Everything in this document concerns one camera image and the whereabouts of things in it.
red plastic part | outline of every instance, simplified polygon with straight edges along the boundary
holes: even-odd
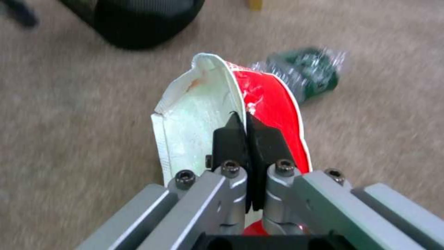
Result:
[[[265,231],[265,229],[262,227],[262,221],[257,221],[251,225],[249,225],[247,228],[244,229],[243,235],[268,235],[268,233]]]
[[[267,126],[280,129],[301,173],[308,173],[308,151],[304,148],[301,114],[287,89],[276,76],[229,63],[238,81],[246,110]]]

yellow object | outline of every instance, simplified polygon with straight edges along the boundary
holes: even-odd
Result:
[[[251,10],[261,10],[262,9],[262,0],[248,0],[248,5]]]

black screw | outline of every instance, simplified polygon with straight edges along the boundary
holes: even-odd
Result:
[[[196,181],[196,175],[191,170],[180,170],[175,176],[176,187],[188,190]]]
[[[324,173],[327,174],[334,181],[336,181],[336,183],[338,183],[339,185],[343,185],[345,182],[345,176],[338,169],[326,169]]]
[[[241,167],[239,166],[239,163],[236,161],[227,160],[222,163],[221,173],[227,178],[236,178],[239,175],[240,169]]]
[[[282,177],[290,177],[294,175],[294,162],[287,159],[280,159],[276,162],[275,171]]]

beige carpet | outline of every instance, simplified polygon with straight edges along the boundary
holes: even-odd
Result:
[[[307,45],[349,52],[338,88],[301,107],[316,169],[385,182],[444,217],[444,1],[208,0],[172,41],[106,44],[57,1],[0,19],[0,242],[69,249],[161,181],[150,114],[198,52],[246,65]]]

crushed plastic bottle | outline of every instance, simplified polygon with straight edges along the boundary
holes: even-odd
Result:
[[[344,52],[303,48],[273,53],[265,62],[254,63],[251,68],[279,77],[300,104],[313,96],[335,89],[344,59]]]

